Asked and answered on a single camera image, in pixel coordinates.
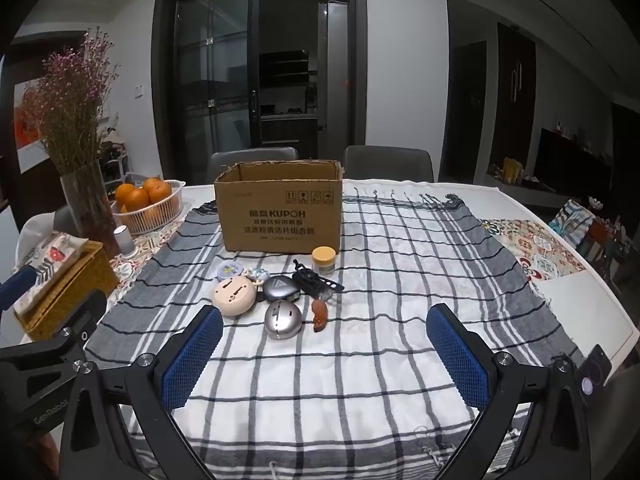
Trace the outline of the grey chair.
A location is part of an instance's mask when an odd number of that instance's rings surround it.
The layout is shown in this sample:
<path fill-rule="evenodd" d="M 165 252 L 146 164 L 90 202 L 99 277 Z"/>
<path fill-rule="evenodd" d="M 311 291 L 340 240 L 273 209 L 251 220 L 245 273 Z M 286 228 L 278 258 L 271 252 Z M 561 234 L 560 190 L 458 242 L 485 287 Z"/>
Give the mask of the grey chair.
<path fill-rule="evenodd" d="M 376 145 L 346 148 L 345 177 L 352 180 L 435 181 L 431 156 L 427 151 Z"/>
<path fill-rule="evenodd" d="M 298 159 L 298 153 L 295 148 L 290 146 L 218 152 L 210 156 L 206 170 L 206 182 L 213 184 L 221 174 L 237 162 L 268 162 L 268 160 L 295 159 Z"/>

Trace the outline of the round white tin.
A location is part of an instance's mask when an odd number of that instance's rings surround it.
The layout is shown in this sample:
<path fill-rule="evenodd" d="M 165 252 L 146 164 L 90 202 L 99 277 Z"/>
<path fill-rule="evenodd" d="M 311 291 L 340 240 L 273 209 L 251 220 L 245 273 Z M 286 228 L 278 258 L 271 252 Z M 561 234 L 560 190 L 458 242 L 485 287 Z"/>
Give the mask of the round white tin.
<path fill-rule="evenodd" d="M 216 279 L 220 282 L 228 280 L 228 278 L 236 278 L 244 273 L 245 269 L 242 264 L 236 261 L 227 261 L 221 263 L 216 269 Z"/>

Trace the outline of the grey plaid tablecloth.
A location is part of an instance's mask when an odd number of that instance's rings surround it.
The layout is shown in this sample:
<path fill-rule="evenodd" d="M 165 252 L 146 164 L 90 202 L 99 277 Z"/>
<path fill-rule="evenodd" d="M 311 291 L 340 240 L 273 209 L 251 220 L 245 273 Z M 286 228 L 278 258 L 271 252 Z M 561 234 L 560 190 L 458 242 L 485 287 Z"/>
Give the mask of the grey plaid tablecloth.
<path fill-rule="evenodd" d="M 224 323 L 184 408 L 186 440 L 218 479 L 431 479 L 470 429 L 468 408 L 427 337 L 446 304 L 518 362 L 582 362 L 513 255 L 456 196 L 348 188 L 323 330 L 285 340 L 265 306 Z"/>

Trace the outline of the black bike light mount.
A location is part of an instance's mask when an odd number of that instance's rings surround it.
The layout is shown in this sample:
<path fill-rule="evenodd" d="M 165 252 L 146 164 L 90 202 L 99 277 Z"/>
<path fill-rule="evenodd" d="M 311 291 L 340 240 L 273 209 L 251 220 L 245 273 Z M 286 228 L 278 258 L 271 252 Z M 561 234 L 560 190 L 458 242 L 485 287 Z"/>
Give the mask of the black bike light mount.
<path fill-rule="evenodd" d="M 322 278 L 321 275 L 307 268 L 297 259 L 294 259 L 293 262 L 295 271 L 292 280 L 306 295 L 317 300 L 328 301 L 334 295 L 344 292 L 342 284 Z"/>

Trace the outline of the glass vase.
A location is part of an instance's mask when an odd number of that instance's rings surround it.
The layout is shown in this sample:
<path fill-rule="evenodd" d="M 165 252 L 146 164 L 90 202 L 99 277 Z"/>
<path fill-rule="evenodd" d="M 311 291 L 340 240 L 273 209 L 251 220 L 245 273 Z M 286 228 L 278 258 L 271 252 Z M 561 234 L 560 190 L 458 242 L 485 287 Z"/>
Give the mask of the glass vase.
<path fill-rule="evenodd" d="M 62 176 L 61 184 L 79 235 L 100 242 L 108 258 L 117 256 L 120 249 L 114 234 L 116 222 L 99 162 L 95 160 Z"/>

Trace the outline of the dark grey triangular case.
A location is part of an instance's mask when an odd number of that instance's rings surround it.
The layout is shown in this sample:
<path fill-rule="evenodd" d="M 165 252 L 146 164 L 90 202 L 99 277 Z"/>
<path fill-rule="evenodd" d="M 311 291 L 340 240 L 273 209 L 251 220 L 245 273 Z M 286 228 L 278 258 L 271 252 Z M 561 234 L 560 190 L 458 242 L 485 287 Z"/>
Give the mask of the dark grey triangular case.
<path fill-rule="evenodd" d="M 262 293 L 270 301 L 285 300 L 296 301 L 300 296 L 300 288 L 294 280 L 287 275 L 273 275 L 262 284 Z"/>

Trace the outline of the silver round gadget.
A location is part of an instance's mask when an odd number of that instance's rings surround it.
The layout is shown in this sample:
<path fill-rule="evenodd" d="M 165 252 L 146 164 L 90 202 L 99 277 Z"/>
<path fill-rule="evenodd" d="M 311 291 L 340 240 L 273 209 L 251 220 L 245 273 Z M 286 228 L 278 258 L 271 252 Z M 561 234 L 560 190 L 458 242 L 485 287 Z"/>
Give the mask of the silver round gadget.
<path fill-rule="evenodd" d="M 302 312 L 288 300 L 273 301 L 266 310 L 264 327 L 272 339 L 283 340 L 296 336 L 303 327 Z"/>

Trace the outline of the small white cylinder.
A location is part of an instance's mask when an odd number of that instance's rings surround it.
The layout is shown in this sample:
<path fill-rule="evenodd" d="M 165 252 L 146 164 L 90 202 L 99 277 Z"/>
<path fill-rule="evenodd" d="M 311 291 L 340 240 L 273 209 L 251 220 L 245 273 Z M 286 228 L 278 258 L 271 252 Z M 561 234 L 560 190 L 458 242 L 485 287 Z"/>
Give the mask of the small white cylinder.
<path fill-rule="evenodd" d="M 128 226 L 121 224 L 114 229 L 114 237 L 119 247 L 120 253 L 124 258 L 132 258 L 137 255 L 137 246 L 134 244 Z"/>

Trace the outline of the yellow lid glass jar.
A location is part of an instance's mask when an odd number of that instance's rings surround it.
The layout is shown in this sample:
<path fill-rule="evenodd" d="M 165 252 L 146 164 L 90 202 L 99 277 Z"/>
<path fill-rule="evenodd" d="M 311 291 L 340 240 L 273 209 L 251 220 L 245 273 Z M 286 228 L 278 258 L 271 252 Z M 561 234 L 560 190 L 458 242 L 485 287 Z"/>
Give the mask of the yellow lid glass jar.
<path fill-rule="evenodd" d="M 335 270 L 336 251 L 330 246 L 318 246 L 311 253 L 314 270 L 324 276 L 331 275 Z"/>

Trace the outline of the brown wooden bean charm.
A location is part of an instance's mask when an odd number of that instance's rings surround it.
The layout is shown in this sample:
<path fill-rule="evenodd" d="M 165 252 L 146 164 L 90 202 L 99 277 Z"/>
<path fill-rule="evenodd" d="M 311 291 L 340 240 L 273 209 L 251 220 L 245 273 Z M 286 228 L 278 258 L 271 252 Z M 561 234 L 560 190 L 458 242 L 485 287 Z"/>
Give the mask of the brown wooden bean charm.
<path fill-rule="evenodd" d="M 311 304 L 311 311 L 314 314 L 312 320 L 312 326 L 314 326 L 314 332 L 322 332 L 326 328 L 326 323 L 329 318 L 329 311 L 326 303 L 321 299 L 315 299 Z"/>

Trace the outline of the orange fruit front left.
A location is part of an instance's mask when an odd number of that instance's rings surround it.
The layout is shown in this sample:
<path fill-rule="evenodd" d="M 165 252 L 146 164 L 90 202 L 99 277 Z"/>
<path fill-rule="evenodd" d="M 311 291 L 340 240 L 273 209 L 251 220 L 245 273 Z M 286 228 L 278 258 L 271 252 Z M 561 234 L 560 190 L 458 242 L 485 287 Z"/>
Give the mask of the orange fruit front left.
<path fill-rule="evenodd" d="M 119 207 L 125 205 L 126 199 L 131 192 L 134 192 L 137 188 L 131 183 L 122 183 L 116 188 L 115 200 Z"/>

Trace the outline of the tv cabinet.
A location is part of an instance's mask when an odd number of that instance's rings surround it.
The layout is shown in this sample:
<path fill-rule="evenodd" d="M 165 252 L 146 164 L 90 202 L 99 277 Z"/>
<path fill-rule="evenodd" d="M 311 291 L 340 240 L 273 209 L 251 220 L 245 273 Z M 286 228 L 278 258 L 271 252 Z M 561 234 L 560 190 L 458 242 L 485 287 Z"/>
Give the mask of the tv cabinet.
<path fill-rule="evenodd" d="M 484 174 L 482 185 L 498 188 L 501 192 L 526 207 L 558 210 L 570 200 L 570 196 L 555 192 L 540 190 L 539 188 L 528 188 L 523 185 L 507 184 L 490 174 Z"/>

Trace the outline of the orange fruit middle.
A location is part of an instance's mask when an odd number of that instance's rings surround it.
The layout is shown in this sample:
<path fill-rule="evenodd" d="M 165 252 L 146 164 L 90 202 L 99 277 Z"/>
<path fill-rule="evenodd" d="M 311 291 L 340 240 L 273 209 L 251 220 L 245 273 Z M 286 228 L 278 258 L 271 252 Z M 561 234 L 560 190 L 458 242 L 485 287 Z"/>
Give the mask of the orange fruit middle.
<path fill-rule="evenodd" d="M 127 212 L 135 212 L 150 204 L 149 194 L 143 188 L 133 188 L 124 199 Z"/>

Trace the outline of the white blue figurine keychain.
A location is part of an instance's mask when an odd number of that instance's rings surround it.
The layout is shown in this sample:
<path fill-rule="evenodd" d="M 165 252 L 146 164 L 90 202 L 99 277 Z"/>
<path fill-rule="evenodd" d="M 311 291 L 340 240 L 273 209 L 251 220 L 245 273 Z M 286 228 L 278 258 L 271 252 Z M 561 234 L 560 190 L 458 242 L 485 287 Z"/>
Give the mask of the white blue figurine keychain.
<path fill-rule="evenodd" d="M 254 268 L 245 269 L 243 276 L 251 281 L 257 290 L 261 290 L 262 285 L 270 278 L 270 273 L 260 266 L 254 266 Z"/>

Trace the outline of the patterned table runner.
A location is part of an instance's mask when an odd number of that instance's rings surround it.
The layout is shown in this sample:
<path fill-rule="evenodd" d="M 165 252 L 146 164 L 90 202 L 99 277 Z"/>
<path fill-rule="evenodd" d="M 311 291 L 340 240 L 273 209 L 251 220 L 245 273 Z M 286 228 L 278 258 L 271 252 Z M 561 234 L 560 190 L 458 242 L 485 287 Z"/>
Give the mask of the patterned table runner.
<path fill-rule="evenodd" d="M 530 220 L 482 220 L 484 228 L 512 252 L 531 280 L 550 281 L 585 270 L 540 224 Z"/>

